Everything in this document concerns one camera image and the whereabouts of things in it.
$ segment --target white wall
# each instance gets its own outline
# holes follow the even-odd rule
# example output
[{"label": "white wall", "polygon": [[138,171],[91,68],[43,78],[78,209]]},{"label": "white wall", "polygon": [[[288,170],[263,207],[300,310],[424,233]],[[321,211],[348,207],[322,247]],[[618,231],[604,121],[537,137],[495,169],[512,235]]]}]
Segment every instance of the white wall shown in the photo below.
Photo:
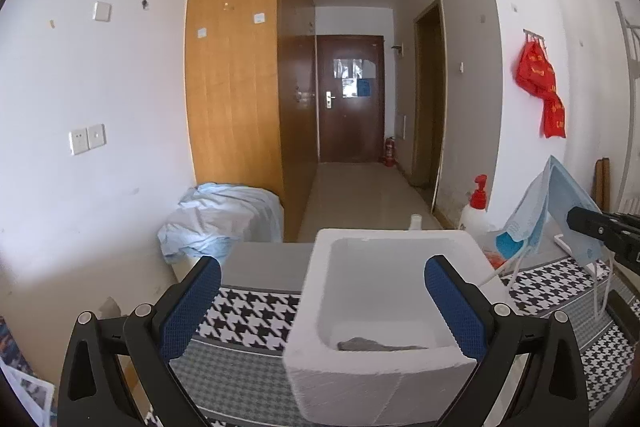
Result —
[{"label": "white wall", "polygon": [[[490,218],[501,225],[548,156],[564,161],[587,190],[597,158],[612,162],[618,193],[628,134],[628,71],[616,0],[497,0],[502,34],[503,107]],[[640,2],[619,0],[640,22]],[[567,110],[567,140],[540,137],[542,101],[513,80],[523,28],[545,36]]]},{"label": "white wall", "polygon": [[[414,21],[435,0],[398,0],[398,113],[407,115],[398,159],[411,172],[415,129]],[[447,46],[447,118],[437,206],[452,222],[468,203],[478,174],[494,179],[502,111],[502,53],[495,0],[442,0]],[[464,62],[465,73],[460,73]]]},{"label": "white wall", "polygon": [[385,137],[394,135],[396,52],[394,11],[351,6],[316,7],[316,35],[382,35],[385,38]]},{"label": "white wall", "polygon": [[[175,280],[156,232],[194,182],[186,0],[100,0],[110,23],[95,1],[0,11],[0,314],[54,383],[80,312],[113,296],[130,313]],[[107,145],[71,156],[68,131],[94,123]]]}]

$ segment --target plastic bottle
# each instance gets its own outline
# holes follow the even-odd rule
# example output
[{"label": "plastic bottle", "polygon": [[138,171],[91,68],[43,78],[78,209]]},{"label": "plastic bottle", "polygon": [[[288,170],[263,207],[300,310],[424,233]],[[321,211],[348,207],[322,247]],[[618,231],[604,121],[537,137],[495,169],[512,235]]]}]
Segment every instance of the plastic bottle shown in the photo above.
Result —
[{"label": "plastic bottle", "polygon": [[489,221],[486,218],[486,175],[482,174],[476,178],[478,188],[471,196],[469,204],[462,210],[460,216],[459,230],[465,230],[471,237],[478,240],[489,232]]},{"label": "plastic bottle", "polygon": [[422,216],[420,214],[411,215],[409,230],[422,230]]}]

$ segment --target blue face mask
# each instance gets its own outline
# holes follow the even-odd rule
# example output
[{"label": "blue face mask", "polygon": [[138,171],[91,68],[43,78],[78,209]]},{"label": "blue face mask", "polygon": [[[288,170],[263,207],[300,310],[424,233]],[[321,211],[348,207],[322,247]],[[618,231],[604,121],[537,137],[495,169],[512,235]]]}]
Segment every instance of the blue face mask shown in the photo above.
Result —
[{"label": "blue face mask", "polygon": [[[551,214],[562,230],[563,240],[569,245],[571,255],[576,263],[586,267],[597,259],[606,260],[607,254],[600,241],[574,232],[567,225],[566,216],[574,206],[600,212],[590,195],[577,184],[564,166],[551,156],[545,169],[529,185],[520,204],[511,214],[503,229],[493,232],[490,237],[487,237],[490,249],[500,253],[505,260],[515,261],[515,258],[518,258],[509,288],[516,280],[520,263],[524,257],[538,253],[547,213]],[[496,275],[510,265],[511,263],[503,265],[496,272]],[[613,270],[609,273],[605,301],[600,312],[597,309],[597,281],[594,275],[594,314],[596,318],[604,313],[606,294],[612,274]]]}]

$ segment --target red bag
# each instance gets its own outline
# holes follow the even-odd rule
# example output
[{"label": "red bag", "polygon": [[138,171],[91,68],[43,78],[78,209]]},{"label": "red bag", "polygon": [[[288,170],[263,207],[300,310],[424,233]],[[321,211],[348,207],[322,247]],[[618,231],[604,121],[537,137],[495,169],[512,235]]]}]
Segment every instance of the red bag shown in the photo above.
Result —
[{"label": "red bag", "polygon": [[556,72],[546,59],[540,42],[527,41],[516,72],[516,83],[544,101],[542,129],[547,138],[566,138],[564,105],[556,93]]}]

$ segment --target white foam container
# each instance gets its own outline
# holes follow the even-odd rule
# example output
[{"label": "white foam container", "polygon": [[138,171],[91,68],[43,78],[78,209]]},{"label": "white foam container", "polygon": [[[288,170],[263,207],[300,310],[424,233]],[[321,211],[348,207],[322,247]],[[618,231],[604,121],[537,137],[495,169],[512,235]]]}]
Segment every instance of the white foam container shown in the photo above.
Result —
[{"label": "white foam container", "polygon": [[[322,425],[436,421],[476,366],[458,347],[424,285],[444,255],[463,279],[493,271],[466,232],[322,230],[316,238],[284,365],[302,416]],[[482,293],[516,309],[498,278]],[[364,337],[410,351],[338,351]]]}]

